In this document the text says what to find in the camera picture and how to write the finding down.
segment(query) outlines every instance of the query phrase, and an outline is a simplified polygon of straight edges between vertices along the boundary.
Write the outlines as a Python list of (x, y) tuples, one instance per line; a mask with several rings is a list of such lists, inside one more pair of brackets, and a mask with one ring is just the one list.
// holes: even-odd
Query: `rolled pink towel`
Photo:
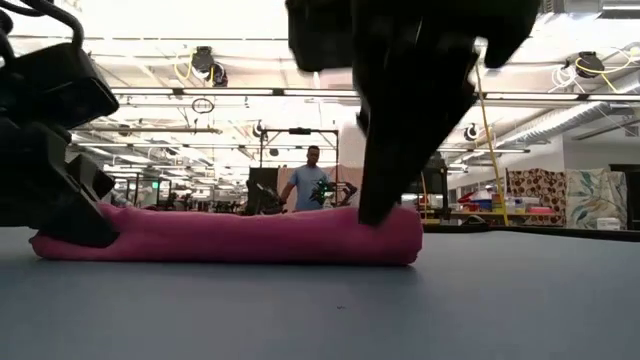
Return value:
[(353, 207), (251, 217), (101, 209), (120, 232), (109, 247), (36, 235), (33, 250), (55, 260), (407, 265), (422, 248), (420, 218), (405, 208), (378, 228), (359, 225)]

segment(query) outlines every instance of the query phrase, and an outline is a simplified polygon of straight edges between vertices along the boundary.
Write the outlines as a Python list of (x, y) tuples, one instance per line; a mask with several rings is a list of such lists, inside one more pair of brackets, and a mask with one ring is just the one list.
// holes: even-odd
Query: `floral fabric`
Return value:
[(567, 170), (567, 227), (597, 229), (598, 218), (627, 227), (627, 181), (608, 169)]

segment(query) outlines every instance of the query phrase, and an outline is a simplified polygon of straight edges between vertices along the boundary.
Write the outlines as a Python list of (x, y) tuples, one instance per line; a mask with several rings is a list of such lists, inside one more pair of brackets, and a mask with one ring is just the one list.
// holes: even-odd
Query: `white duct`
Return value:
[[(638, 93), (640, 91), (640, 72), (634, 72), (613, 83), (619, 94)], [(596, 93), (612, 93), (608, 86), (596, 90)], [(590, 102), (569, 109), (550, 111), (523, 126), (501, 136), (496, 146), (510, 146), (516, 143), (531, 143), (548, 139), (581, 125), (598, 120), (613, 112), (611, 105), (604, 101)]]

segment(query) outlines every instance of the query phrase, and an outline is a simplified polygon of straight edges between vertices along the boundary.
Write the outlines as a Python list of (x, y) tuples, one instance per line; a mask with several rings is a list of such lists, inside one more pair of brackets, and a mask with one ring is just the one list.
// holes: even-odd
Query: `gray t-shirt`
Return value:
[(329, 182), (329, 176), (317, 166), (311, 167), (305, 165), (297, 168), (293, 172), (291, 179), (289, 179), (289, 184), (294, 185), (298, 192), (296, 211), (322, 209), (322, 204), (309, 199), (313, 193), (313, 189), (320, 180)]

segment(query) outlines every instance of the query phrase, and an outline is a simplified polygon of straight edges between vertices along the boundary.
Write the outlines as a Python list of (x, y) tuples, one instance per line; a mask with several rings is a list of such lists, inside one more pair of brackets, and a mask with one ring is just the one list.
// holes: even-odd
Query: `ceiling pipe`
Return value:
[(94, 133), (94, 132), (116, 132), (116, 133), (207, 133), (207, 134), (222, 134), (222, 130), (211, 128), (113, 128), (113, 127), (90, 127), (90, 128), (76, 128), (72, 130), (76, 133)]
[[(636, 71), (622, 79), (613, 82), (619, 94), (638, 93), (640, 90), (640, 71)], [(596, 93), (613, 93), (608, 86), (595, 91)], [(517, 143), (532, 143), (542, 139), (562, 134), (584, 124), (608, 116), (616, 109), (610, 103), (595, 101), (574, 106), (571, 109), (553, 110), (507, 134), (500, 136), (496, 147), (512, 146)]]
[[(96, 143), (102, 143), (105, 141), (111, 141), (111, 139), (107, 139), (101, 136), (96, 136), (96, 135), (92, 135), (92, 134), (82, 134), (82, 140), (78, 140), (77, 142), (96, 142)], [(77, 146), (76, 143), (72, 143), (72, 149), (73, 151), (82, 151), (84, 152), (84, 147), (82, 146)], [(103, 154), (101, 152), (91, 152), (92, 155), (99, 155), (99, 156), (104, 156), (104, 157), (113, 157), (113, 156), (119, 156), (119, 155), (135, 155), (135, 156), (140, 156), (140, 157), (145, 157), (145, 158), (149, 158), (150, 160), (153, 160), (155, 162), (158, 163), (166, 163), (168, 162), (167, 159), (161, 158), (156, 156), (155, 154), (149, 154), (149, 151), (140, 151), (138, 149), (131, 149), (131, 148), (109, 148), (108, 151), (106, 151), (108, 153), (110, 153), (110, 155), (106, 155)]]

